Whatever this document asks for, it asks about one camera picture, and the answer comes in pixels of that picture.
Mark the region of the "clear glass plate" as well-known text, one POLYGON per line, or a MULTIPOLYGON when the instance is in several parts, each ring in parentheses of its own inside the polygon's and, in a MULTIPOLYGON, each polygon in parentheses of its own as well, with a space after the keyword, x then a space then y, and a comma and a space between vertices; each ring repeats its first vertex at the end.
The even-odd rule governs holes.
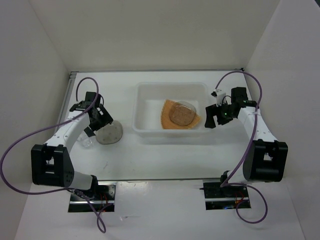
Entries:
POLYGON ((123 136, 122 124, 114 120, 96 131, 96 141, 102 145, 111 145, 117 143, 123 136))
POLYGON ((197 114, 196 108, 185 101, 174 102, 169 109, 169 119, 176 125, 185 127, 193 122, 197 114))

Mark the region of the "woven bamboo basket tray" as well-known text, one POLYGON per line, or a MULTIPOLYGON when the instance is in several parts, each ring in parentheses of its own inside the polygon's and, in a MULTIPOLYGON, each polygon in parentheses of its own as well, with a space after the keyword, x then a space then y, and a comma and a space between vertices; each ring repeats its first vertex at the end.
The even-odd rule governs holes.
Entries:
POLYGON ((179 126, 179 125, 173 123, 169 119, 169 110, 174 102, 179 102, 179 101, 173 101, 170 99, 166 99, 164 101, 164 104, 163 104, 162 110, 161 110, 161 114, 160 114, 161 127, 164 130, 191 130, 191 129, 194 129, 195 127, 197 127, 202 120, 202 118, 198 115, 197 111, 196 111, 196 115, 195 115, 194 120, 192 121, 191 124, 189 124, 187 126, 179 126))

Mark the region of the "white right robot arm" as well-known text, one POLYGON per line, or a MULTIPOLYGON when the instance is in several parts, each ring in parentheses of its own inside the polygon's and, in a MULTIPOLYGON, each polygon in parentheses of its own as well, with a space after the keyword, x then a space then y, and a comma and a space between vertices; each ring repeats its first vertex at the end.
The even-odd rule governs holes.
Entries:
POLYGON ((205 108, 204 126, 213 129, 237 119, 249 137, 249 145, 239 168, 226 170, 221 175, 220 193, 225 197, 231 196, 237 190, 236 183, 280 182, 284 176, 288 145, 278 141, 268 129, 257 102, 248 98, 246 88, 232 88, 231 102, 227 101, 227 94, 220 89, 211 95, 216 98, 216 103, 205 108))

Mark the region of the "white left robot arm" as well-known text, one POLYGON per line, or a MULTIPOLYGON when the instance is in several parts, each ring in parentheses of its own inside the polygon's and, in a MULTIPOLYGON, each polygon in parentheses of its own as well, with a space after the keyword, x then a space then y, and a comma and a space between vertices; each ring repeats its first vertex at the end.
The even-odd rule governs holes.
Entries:
POLYGON ((108 188, 99 185, 94 175, 75 171, 70 152, 82 133, 93 137, 95 132, 113 122, 102 104, 103 97, 86 92, 85 99, 69 110, 66 124, 44 144, 31 149, 31 176, 35 185, 77 189, 88 200, 106 194, 108 188))

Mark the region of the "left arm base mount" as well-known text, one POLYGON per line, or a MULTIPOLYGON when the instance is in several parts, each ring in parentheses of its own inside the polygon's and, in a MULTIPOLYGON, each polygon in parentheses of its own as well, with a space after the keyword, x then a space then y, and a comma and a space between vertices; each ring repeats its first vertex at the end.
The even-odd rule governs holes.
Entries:
MULTIPOLYGON (((117 182, 99 181, 99 192, 88 195, 90 203, 97 212, 114 212, 117 182)), ((69 213, 93 212, 87 201, 81 196, 72 193, 68 205, 69 213)))

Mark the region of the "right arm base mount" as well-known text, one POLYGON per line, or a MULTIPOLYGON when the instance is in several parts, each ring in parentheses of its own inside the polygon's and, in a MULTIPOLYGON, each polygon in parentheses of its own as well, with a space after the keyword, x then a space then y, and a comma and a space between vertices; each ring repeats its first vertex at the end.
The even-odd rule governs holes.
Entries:
POLYGON ((202 184, 200 190, 203 191, 207 211, 233 210, 238 204, 240 204, 239 209, 251 208, 249 193, 244 186, 220 187, 218 179, 203 180, 202 184))

